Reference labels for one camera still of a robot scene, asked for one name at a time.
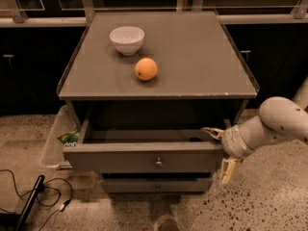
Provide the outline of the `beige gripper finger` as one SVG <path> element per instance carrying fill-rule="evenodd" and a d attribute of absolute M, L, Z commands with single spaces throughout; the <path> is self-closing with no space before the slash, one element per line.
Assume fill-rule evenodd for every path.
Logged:
<path fill-rule="evenodd" d="M 203 127 L 202 131 L 209 134 L 213 139 L 220 141 L 224 131 L 218 128 Z"/>
<path fill-rule="evenodd" d="M 234 157 L 227 159 L 223 158 L 221 161 L 219 181 L 221 184 L 226 185 L 230 182 L 231 178 L 237 172 L 241 165 L 241 160 Z"/>

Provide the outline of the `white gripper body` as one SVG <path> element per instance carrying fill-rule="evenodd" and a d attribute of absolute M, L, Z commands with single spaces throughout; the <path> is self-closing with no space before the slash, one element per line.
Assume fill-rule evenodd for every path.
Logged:
<path fill-rule="evenodd" d="M 242 159 L 254 152 L 246 142 L 245 131 L 242 125 L 235 125 L 222 133 L 221 144 L 229 156 Z"/>

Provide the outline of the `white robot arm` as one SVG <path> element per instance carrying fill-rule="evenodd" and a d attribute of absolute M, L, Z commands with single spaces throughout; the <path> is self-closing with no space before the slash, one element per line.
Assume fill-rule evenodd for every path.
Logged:
<path fill-rule="evenodd" d="M 225 130 L 203 127 L 202 131 L 221 142 L 228 158 L 221 161 L 221 184 L 226 185 L 241 161 L 265 145 L 298 139 L 308 143 L 308 77 L 290 100 L 274 96 L 266 99 L 254 118 Z"/>

